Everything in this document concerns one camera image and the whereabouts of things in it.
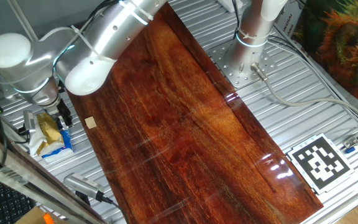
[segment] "white cable tie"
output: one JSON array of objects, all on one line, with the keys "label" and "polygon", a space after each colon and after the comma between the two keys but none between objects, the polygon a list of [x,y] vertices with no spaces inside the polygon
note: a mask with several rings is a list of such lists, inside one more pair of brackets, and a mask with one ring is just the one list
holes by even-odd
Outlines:
[{"label": "white cable tie", "polygon": [[150,15],[148,12],[146,12],[145,10],[143,10],[141,7],[139,7],[137,4],[135,4],[132,0],[128,0],[130,3],[132,3],[137,10],[139,10],[141,13],[143,13],[143,15],[145,15],[149,20],[153,21],[154,16]]},{"label": "white cable tie", "polygon": [[96,51],[96,49],[88,42],[88,40],[82,35],[80,30],[78,30],[75,26],[71,25],[71,28],[74,32],[84,41],[84,43],[99,57],[99,59],[103,59],[102,56]]},{"label": "white cable tie", "polygon": [[240,34],[242,34],[242,35],[244,36],[243,39],[247,39],[247,38],[254,39],[254,40],[256,40],[256,39],[263,39],[263,38],[266,38],[266,37],[268,37],[270,34],[273,33],[273,30],[271,30],[271,31],[270,31],[266,36],[264,36],[264,37],[251,37],[249,34],[245,34],[245,33],[240,29],[240,27],[241,27],[241,22],[240,22],[240,24],[239,24],[239,27],[236,28],[236,31],[240,32]]}]

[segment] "reddish-brown wood grain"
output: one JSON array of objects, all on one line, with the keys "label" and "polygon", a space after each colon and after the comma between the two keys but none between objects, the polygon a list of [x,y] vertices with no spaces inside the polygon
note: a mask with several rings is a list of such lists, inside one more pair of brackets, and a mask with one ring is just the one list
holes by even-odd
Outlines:
[{"label": "reddish-brown wood grain", "polygon": [[322,207],[168,4],[100,90],[70,98],[129,223],[299,223]]}]

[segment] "cable connector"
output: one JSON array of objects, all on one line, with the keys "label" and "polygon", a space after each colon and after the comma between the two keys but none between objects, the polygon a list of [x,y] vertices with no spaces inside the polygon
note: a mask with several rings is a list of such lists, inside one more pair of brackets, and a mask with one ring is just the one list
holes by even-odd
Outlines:
[{"label": "cable connector", "polygon": [[251,70],[258,74],[262,82],[265,82],[268,79],[266,74],[262,71],[262,69],[260,69],[257,63],[253,63],[251,65]]}]

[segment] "slotted aluminum surface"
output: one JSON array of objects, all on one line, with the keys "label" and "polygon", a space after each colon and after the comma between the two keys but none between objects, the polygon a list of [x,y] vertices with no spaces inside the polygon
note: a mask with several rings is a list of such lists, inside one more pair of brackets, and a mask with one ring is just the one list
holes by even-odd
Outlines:
[{"label": "slotted aluminum surface", "polygon": [[[236,28],[235,15],[228,13],[217,1],[172,0],[169,3],[205,51],[208,52],[208,49],[232,39],[233,31]],[[269,80],[277,93],[284,99],[303,101],[333,96],[322,79],[298,57],[271,45],[267,46],[266,53],[273,58],[278,67],[277,72],[268,74]],[[341,143],[358,131],[358,123],[339,105],[318,103],[302,107],[283,106],[276,103],[267,87],[257,80],[237,92],[284,153],[310,136],[321,133],[324,133],[327,138],[341,148]],[[115,201],[73,105],[66,93],[62,94],[62,98],[73,115],[74,127],[70,130],[70,136],[75,153],[50,164],[46,164],[39,158],[36,159],[61,181],[69,173],[76,172],[102,184],[106,189],[105,194]],[[4,99],[1,91],[0,105],[4,108],[6,119],[17,128],[23,125],[23,110],[32,110],[34,113],[41,112],[39,107],[30,105],[23,100],[10,102]],[[307,223],[314,223],[317,218],[357,193],[358,147],[356,152],[350,156],[347,155],[347,157],[355,172],[350,179],[334,190],[318,196],[324,203],[324,208],[307,220]],[[118,209],[95,200],[90,200],[90,202],[106,221],[125,222]],[[332,216],[331,220],[335,220],[341,215],[342,213],[338,213]]]}]

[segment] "metal rod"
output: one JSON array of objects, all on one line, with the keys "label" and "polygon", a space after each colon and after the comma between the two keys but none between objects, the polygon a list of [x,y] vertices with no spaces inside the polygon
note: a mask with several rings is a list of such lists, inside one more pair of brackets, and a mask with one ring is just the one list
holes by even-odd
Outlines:
[{"label": "metal rod", "polygon": [[[0,143],[0,160],[4,146]],[[7,151],[5,167],[0,169],[0,182],[29,196],[75,223],[105,223],[89,205],[51,177],[47,171],[21,149]]]},{"label": "metal rod", "polygon": [[24,15],[22,9],[20,8],[19,3],[16,0],[6,0],[7,3],[11,6],[13,13],[17,17],[17,20],[22,24],[22,27],[29,36],[31,41],[39,41],[37,34],[35,34],[34,30],[32,29],[30,22],[27,20],[26,16]]}]

